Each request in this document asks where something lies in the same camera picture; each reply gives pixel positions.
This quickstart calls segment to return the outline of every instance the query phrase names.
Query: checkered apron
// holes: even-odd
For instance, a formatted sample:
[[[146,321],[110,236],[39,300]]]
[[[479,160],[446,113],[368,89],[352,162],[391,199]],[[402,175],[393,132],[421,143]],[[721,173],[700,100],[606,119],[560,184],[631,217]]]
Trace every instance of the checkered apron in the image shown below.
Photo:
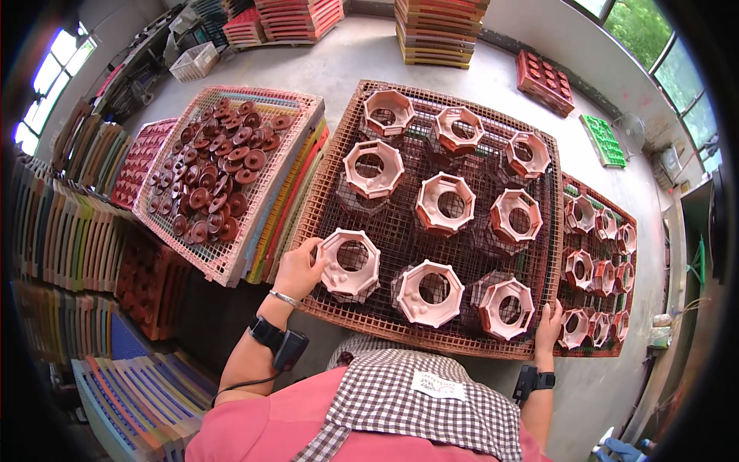
[[[522,461],[519,408],[469,378],[454,359],[353,336],[334,352],[329,369],[346,362],[349,367],[321,431],[293,461],[329,461],[353,430],[415,436],[492,455],[500,462]],[[463,384],[467,400],[412,390],[415,371]]]

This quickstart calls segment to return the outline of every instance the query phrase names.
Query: pink mesh tray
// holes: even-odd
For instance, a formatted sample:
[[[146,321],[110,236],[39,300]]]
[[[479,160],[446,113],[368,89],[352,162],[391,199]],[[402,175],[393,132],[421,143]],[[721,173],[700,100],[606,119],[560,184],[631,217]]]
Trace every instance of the pink mesh tray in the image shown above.
[[[231,100],[232,109],[246,101],[253,101],[264,121],[269,121],[277,115],[289,115],[293,118],[293,125],[285,132],[280,147],[268,158],[267,164],[260,171],[259,179],[250,189],[244,190],[248,198],[248,209],[237,220],[239,232],[236,238],[230,242],[188,245],[182,237],[176,237],[172,233],[174,215],[164,217],[146,211],[151,199],[149,178],[153,172],[162,168],[166,153],[172,150],[174,142],[180,138],[180,133],[187,123],[224,97]],[[133,213],[165,244],[200,269],[207,280],[235,287],[245,267],[244,256],[253,241],[253,235],[258,231],[259,218],[268,206],[268,198],[272,191],[280,186],[279,178],[284,176],[282,172],[289,168],[310,132],[311,125],[315,125],[323,111],[323,98],[313,95],[247,86],[205,87],[177,119],[174,128],[154,157],[153,166],[147,172],[141,192],[134,202]]]

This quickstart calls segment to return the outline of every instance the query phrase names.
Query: concrete floor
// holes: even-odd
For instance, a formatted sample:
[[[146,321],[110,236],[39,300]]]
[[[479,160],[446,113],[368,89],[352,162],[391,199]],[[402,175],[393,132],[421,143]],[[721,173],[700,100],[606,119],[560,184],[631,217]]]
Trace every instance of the concrete floor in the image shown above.
[[[634,157],[624,170],[603,169],[578,120],[580,113],[606,118],[575,93],[576,109],[562,119],[516,90],[514,56],[478,43],[469,70],[406,66],[386,18],[350,16],[313,47],[261,47],[219,63],[204,79],[181,84],[163,79],[156,98],[125,124],[129,133],[154,120],[178,116],[205,85],[249,85],[323,96],[333,132],[361,78],[432,89],[475,101],[525,121],[559,144],[562,170],[612,199],[638,222],[638,264],[630,329],[624,349],[614,359],[555,359],[557,385],[547,454],[558,462],[587,460],[590,448],[610,426],[616,434],[636,405],[644,374],[647,333],[663,298],[664,234],[661,207],[671,199],[655,185],[649,163]],[[266,287],[242,283],[236,289],[208,283],[195,272],[183,314],[183,347],[220,371],[243,333]],[[284,387],[321,372],[330,353],[348,332],[296,312],[290,327],[308,334],[311,343],[296,369],[280,378]],[[460,357],[472,378],[510,396],[519,361]]]

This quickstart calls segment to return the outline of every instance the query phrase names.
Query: mesh grid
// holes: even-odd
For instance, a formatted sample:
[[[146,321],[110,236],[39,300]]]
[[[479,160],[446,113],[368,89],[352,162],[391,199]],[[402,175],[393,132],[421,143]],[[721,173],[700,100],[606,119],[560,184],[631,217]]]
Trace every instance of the mesh grid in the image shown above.
[[[239,232],[236,238],[230,242],[187,245],[182,237],[176,237],[172,232],[174,214],[163,217],[147,212],[149,201],[153,197],[149,178],[163,167],[164,160],[169,156],[175,141],[180,139],[180,133],[188,122],[224,97],[231,100],[230,109],[235,109],[246,101],[253,101],[256,110],[262,116],[262,123],[267,123],[277,115],[289,115],[293,118],[293,125],[280,134],[282,143],[277,150],[269,154],[257,181],[242,190],[248,198],[248,208],[246,213],[237,219]],[[289,168],[285,160],[294,149],[300,149],[302,146],[313,115],[322,105],[322,101],[322,98],[316,96],[281,90],[246,86],[207,86],[189,104],[159,149],[134,203],[134,214],[167,245],[200,269],[206,279],[215,280],[222,285],[235,285],[245,264],[243,257],[247,251],[247,244],[260,218],[261,208],[264,208],[270,190],[274,187],[275,178],[280,171]]]
[[[582,182],[563,173],[562,183],[564,185],[563,191],[565,200],[582,194],[586,196],[590,203],[593,204],[595,209],[601,209],[604,206],[610,208],[614,213],[618,226],[629,223],[636,230],[636,220],[634,220],[633,217]],[[617,267],[622,262],[628,261],[631,262],[634,268],[636,268],[636,252],[629,256],[622,256],[616,249],[615,241],[601,241],[595,236],[594,231],[585,235],[574,233],[565,234],[562,245],[562,261],[567,258],[567,255],[580,248],[590,254],[594,265],[599,260],[609,259],[613,263],[614,267]],[[562,280],[559,284],[559,290],[557,291],[557,298],[560,300],[562,307],[565,310],[584,308],[588,315],[591,315],[596,311],[613,315],[621,310],[626,310],[631,314],[634,290],[632,289],[631,292],[625,295],[622,293],[612,294],[609,297],[604,298],[596,296],[592,292],[575,291],[565,280]],[[609,336],[608,340],[602,347],[595,348],[593,347],[592,339],[590,337],[586,337],[582,342],[582,346],[572,350],[562,348],[559,344],[555,344],[554,355],[586,358],[611,358],[617,357],[621,354],[622,346],[623,344],[613,340],[613,336]]]
[[[358,141],[378,138],[364,123],[363,102],[375,91],[396,89],[411,98],[416,118],[400,137],[383,138],[400,149],[405,174],[389,200],[377,203],[378,211],[371,214],[351,213],[342,207],[336,191],[346,191],[341,178],[341,159]],[[475,155],[458,157],[451,161],[440,156],[440,145],[432,134],[434,116],[445,106],[467,106],[483,119],[488,134]],[[503,147],[517,130],[536,132],[546,143],[552,157],[547,172],[527,187],[527,192],[539,203],[543,225],[537,239],[512,257],[491,258],[480,251],[485,242],[475,240],[484,234],[489,209],[503,192],[500,182],[491,177],[499,170]],[[436,237],[420,229],[415,203],[421,181],[444,171],[464,177],[476,194],[475,219],[451,238]],[[481,330],[476,307],[469,303],[470,286],[492,271],[512,274],[531,288],[534,304],[541,307],[553,302],[559,283],[562,236],[562,180],[556,141],[534,127],[495,112],[478,104],[428,90],[416,89],[378,81],[360,81],[357,90],[334,134],[329,152],[321,162],[299,219],[292,248],[308,237],[325,238],[337,227],[365,230],[367,236],[381,250],[380,287],[358,303],[361,295],[349,303],[339,303],[323,285],[316,286],[301,309],[321,319],[385,339],[421,347],[502,359],[529,359],[534,352],[534,331],[539,313],[534,315],[528,332],[511,342],[499,342]],[[454,212],[455,206],[447,210]],[[513,246],[503,245],[509,249]],[[392,306],[392,281],[409,266],[429,259],[451,265],[460,281],[466,285],[465,299],[457,316],[439,329],[408,323]],[[445,292],[443,285],[432,284],[433,294]],[[515,307],[506,308],[515,311]]]

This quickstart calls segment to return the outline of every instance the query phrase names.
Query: window frame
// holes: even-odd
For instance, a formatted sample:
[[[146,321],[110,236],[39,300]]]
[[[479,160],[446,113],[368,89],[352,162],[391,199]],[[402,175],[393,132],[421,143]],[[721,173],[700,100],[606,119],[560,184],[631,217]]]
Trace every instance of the window frame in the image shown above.
[[[78,51],[79,51],[79,50],[80,50],[80,49],[81,49],[81,48],[82,48],[82,47],[83,47],[83,46],[84,46],[84,45],[85,45],[86,43],[88,43],[88,42],[89,42],[89,43],[90,43],[90,44],[92,45],[92,51],[90,51],[90,53],[89,53],[89,54],[87,55],[87,57],[85,58],[85,61],[87,61],[87,59],[88,59],[88,58],[90,57],[90,55],[91,55],[91,54],[92,54],[92,53],[93,53],[93,52],[95,51],[95,49],[97,49],[97,48],[98,48],[98,44],[97,44],[97,43],[95,42],[95,40],[93,40],[93,39],[92,39],[92,36],[90,35],[90,32],[88,32],[87,28],[86,28],[86,27],[84,26],[84,24],[82,24],[82,22],[81,22],[81,21],[79,21],[79,23],[78,23],[78,27],[79,27],[80,29],[82,29],[83,33],[85,33],[85,34],[88,34],[88,36],[87,36],[87,38],[85,39],[85,41],[84,41],[84,42],[82,42],[82,45],[80,45],[80,46],[79,46],[79,47],[78,47],[78,48],[77,48],[77,49],[75,50],[75,52],[74,52],[74,53],[72,54],[72,56],[70,56],[70,57],[69,57],[69,60],[67,60],[67,63],[66,63],[66,64],[62,64],[62,63],[61,63],[61,61],[59,61],[59,58],[57,58],[57,56],[56,56],[56,55],[54,54],[54,52],[53,52],[53,51],[51,50],[51,47],[52,47],[52,46],[54,45],[54,41],[56,41],[56,38],[57,38],[57,37],[59,36],[59,33],[61,33],[61,32],[63,32],[63,31],[64,31],[63,29],[59,29],[59,32],[58,32],[58,33],[57,33],[57,34],[56,34],[56,35],[54,36],[54,40],[52,40],[52,42],[51,42],[51,43],[49,44],[49,47],[48,47],[48,51],[47,51],[47,54],[46,54],[46,56],[44,57],[44,60],[46,60],[46,57],[48,57],[48,56],[51,56],[52,58],[54,58],[54,61],[56,61],[56,64],[58,64],[58,65],[59,65],[59,67],[61,68],[61,70],[60,70],[60,71],[59,71],[59,73],[58,73],[58,74],[56,75],[56,77],[54,77],[54,80],[53,80],[53,81],[51,82],[51,84],[49,85],[49,89],[47,90],[47,92],[46,92],[45,94],[43,94],[43,95],[41,96],[41,98],[42,98],[42,99],[43,99],[43,98],[46,98],[46,96],[47,96],[47,95],[49,94],[49,92],[51,91],[51,89],[52,89],[52,88],[54,88],[54,85],[56,85],[57,81],[59,80],[59,78],[61,77],[61,75],[62,75],[62,74],[66,74],[66,75],[67,75],[67,82],[66,82],[66,83],[64,84],[64,87],[62,87],[61,91],[59,92],[59,95],[58,95],[58,96],[57,96],[57,98],[56,98],[56,99],[54,100],[54,103],[52,104],[52,106],[51,106],[51,109],[49,110],[49,115],[51,115],[51,114],[52,114],[52,112],[54,112],[54,109],[56,108],[56,105],[57,105],[57,103],[59,102],[59,98],[61,98],[61,95],[62,95],[62,94],[64,93],[64,90],[65,90],[65,89],[67,89],[67,85],[69,85],[69,82],[71,82],[71,81],[72,81],[72,78],[74,78],[74,75],[70,74],[70,73],[69,73],[69,71],[67,70],[67,67],[69,66],[69,63],[70,63],[70,62],[72,61],[72,58],[74,57],[74,55],[75,55],[75,54],[76,54],[76,53],[77,53],[77,52],[78,52]],[[39,67],[38,67],[38,69],[36,70],[36,74],[34,74],[34,76],[33,76],[33,80],[35,80],[36,76],[38,75],[38,71],[39,71],[39,70],[41,69],[41,65],[42,65],[43,63],[44,63],[44,62],[42,61],[42,62],[41,62],[41,64],[39,64]],[[39,106],[41,105],[41,100],[39,100],[39,101],[32,101],[32,102],[31,102],[31,106],[33,105],[33,103],[34,103],[34,102],[38,102],[38,103],[39,103]],[[20,120],[20,121],[19,121],[19,122],[18,122],[18,123],[16,124],[16,129],[15,129],[15,130],[13,131],[13,136],[15,137],[15,133],[17,132],[17,130],[18,130],[18,127],[19,127],[20,125],[25,125],[25,126],[26,126],[26,129],[28,129],[28,131],[29,131],[29,132],[30,132],[30,133],[31,133],[32,135],[36,136],[36,139],[38,140],[38,142],[36,143],[36,149],[35,149],[35,151],[34,151],[33,153],[29,154],[29,155],[33,156],[33,155],[35,155],[35,153],[36,153],[36,152],[38,151],[38,143],[40,143],[40,142],[41,142],[41,134],[43,134],[43,133],[44,133],[44,130],[45,130],[45,129],[46,129],[46,127],[47,127],[47,122],[49,121],[49,118],[47,118],[47,119],[46,119],[46,120],[44,121],[44,125],[43,125],[43,126],[41,127],[41,130],[40,130],[40,131],[39,131],[39,132],[37,133],[37,132],[36,132],[36,130],[34,130],[33,128],[31,128],[31,125],[29,125],[29,124],[28,124],[28,123],[26,122],[26,120],[25,120],[25,114],[27,114],[27,113],[28,113],[28,109],[30,109],[30,107],[31,107],[31,106],[28,106],[28,108],[26,109],[26,112],[24,113],[24,117],[23,117],[23,118],[22,118],[22,119],[21,119],[21,120]]]
[[[592,22],[594,22],[595,24],[597,24],[598,27],[600,27],[600,29],[601,29],[601,31],[603,33],[608,34],[617,43],[619,43],[619,44],[621,43],[621,42],[619,42],[619,40],[616,37],[613,37],[613,35],[611,35],[605,29],[605,22],[608,20],[608,16],[610,15],[610,12],[613,9],[613,6],[616,4],[616,0],[607,0],[606,3],[603,5],[603,8],[601,9],[600,16],[596,16],[596,15],[592,14],[591,11],[589,11],[587,8],[585,8],[580,3],[578,3],[577,0],[561,0],[561,1],[564,2],[564,3],[566,3],[566,4],[568,4],[568,5],[570,5],[572,8],[574,8],[577,11],[579,11],[582,15],[584,15],[585,17],[587,17],[588,19],[590,19]],[[690,145],[691,145],[694,153],[696,154],[696,157],[698,157],[698,160],[701,162],[701,168],[703,169],[703,171],[705,173],[706,168],[703,165],[703,160],[700,158],[700,156],[698,156],[698,153],[699,152],[702,152],[706,148],[706,143],[703,143],[700,146],[697,146],[695,144],[695,141],[693,140],[692,135],[690,134],[690,130],[688,130],[688,127],[685,124],[685,120],[684,120],[684,118],[688,114],[688,112],[690,112],[690,110],[698,103],[698,101],[703,96],[705,96],[705,94],[706,94],[706,88],[705,88],[705,86],[704,86],[703,89],[701,89],[700,92],[698,92],[698,94],[696,94],[696,96],[690,101],[690,103],[688,103],[688,105],[685,106],[685,110],[683,110],[681,112],[678,109],[678,107],[675,105],[675,102],[672,100],[672,98],[670,97],[670,95],[667,94],[667,91],[664,90],[664,87],[662,86],[662,84],[660,83],[659,79],[657,79],[657,77],[655,75],[656,72],[657,72],[657,70],[662,65],[662,63],[664,63],[664,60],[667,58],[667,55],[670,54],[670,50],[672,50],[672,47],[675,45],[675,43],[677,42],[678,39],[679,39],[678,34],[675,31],[675,29],[673,28],[672,29],[672,34],[670,34],[670,38],[667,40],[667,44],[665,44],[664,49],[660,53],[659,57],[657,57],[657,61],[655,61],[654,64],[652,64],[651,68],[649,68],[649,69],[645,69],[644,66],[642,66],[641,63],[636,58],[634,58],[634,56],[631,54],[631,52],[629,52],[629,50],[626,49],[626,47],[624,47],[622,45],[621,48],[623,48],[624,51],[626,53],[628,53],[629,56],[631,56],[631,58],[634,60],[634,62],[638,66],[640,66],[647,73],[647,75],[649,75],[650,79],[655,84],[655,86],[657,88],[659,88],[660,93],[662,93],[662,95],[664,96],[665,100],[667,100],[667,103],[670,105],[670,107],[674,111],[675,115],[677,116],[677,118],[678,118],[678,120],[680,122],[680,125],[682,126],[683,131],[685,132],[685,134],[687,135],[688,141],[690,142]]]

